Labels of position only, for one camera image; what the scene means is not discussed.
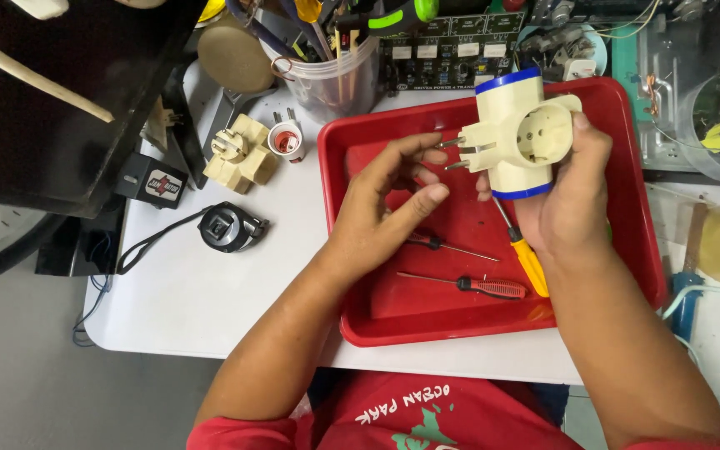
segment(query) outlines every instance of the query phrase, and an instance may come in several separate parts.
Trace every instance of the person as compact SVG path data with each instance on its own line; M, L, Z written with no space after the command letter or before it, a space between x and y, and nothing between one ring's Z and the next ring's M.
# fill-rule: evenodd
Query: person
M545 271L557 327L607 445L720 448L714 394L606 234L604 169L612 141L582 113L573 124L570 160L555 187L517 200L515 211ZM343 293L388 260L451 195L421 164L446 162L435 148L441 138L393 141L351 180L330 238L215 375L189 450L580 448L550 422L525 383L352 371L315 414L289 418L311 382ZM414 194L390 211L384 199L395 189ZM485 178L477 190L479 200L490 198Z

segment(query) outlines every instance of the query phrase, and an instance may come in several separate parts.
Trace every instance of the red screwdriver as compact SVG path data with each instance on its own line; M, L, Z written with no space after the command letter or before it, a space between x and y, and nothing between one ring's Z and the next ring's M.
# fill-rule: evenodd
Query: red screwdriver
M439 278L430 278L428 276L413 275L407 272L396 272L396 275L406 276L410 278L419 278L421 280L440 281L441 283L452 283L461 291L473 291L480 294L496 297L505 300L520 300L526 295L526 288L521 284L513 281L505 280L472 280L468 276L461 276L457 281L441 280Z
M428 247L430 250L438 250L441 247L448 248L450 250L456 250L461 251L463 253L467 253L469 255L479 256L480 258L485 258L486 260L491 261L498 261L496 258L491 258L490 256L480 255L479 253L474 253L472 251L468 250L462 250L461 248L452 247L450 245L446 245L441 241L441 238L437 236L425 236L421 235L419 233L413 232L412 235L410 235L409 238L405 241L405 243L415 243L418 245L423 245L425 247Z

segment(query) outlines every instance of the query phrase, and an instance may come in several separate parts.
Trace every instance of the hand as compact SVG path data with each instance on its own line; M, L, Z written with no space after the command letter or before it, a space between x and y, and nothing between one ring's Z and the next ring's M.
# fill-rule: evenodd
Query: hand
M449 188L421 164L446 162L446 153L435 148L440 142L440 133L391 141L352 179L332 235L320 252L325 270L341 281L354 283L387 261L415 227L449 196ZM385 205L385 196L402 189L413 196L391 211Z
M526 242L542 261L591 262L610 248L606 230L605 165L613 140L593 128L583 113L574 113L574 143L547 194L515 201L515 213ZM478 199L490 198L487 174L477 181Z

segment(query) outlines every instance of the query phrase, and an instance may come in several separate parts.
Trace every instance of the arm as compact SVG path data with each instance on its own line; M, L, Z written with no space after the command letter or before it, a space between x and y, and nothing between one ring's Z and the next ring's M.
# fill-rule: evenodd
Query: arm
M441 135L391 142L349 184L330 238L226 358L210 385L195 425L213 417L275 420L302 399L353 283L384 263L448 195L420 161L445 163L433 147ZM414 178L425 182L425 187ZM399 209L385 207L393 189L413 196Z
M570 162L548 195L517 200L557 327L610 448L645 439L720 442L720 407L606 235L609 136L575 114ZM485 180L477 185L486 200Z

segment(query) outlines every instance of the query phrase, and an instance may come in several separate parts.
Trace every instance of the green tool handle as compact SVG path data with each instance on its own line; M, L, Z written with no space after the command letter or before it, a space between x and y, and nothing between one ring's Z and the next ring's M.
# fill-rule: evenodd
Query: green tool handle
M394 38L408 35L438 15L438 0L410 0L384 16L368 20L369 35Z

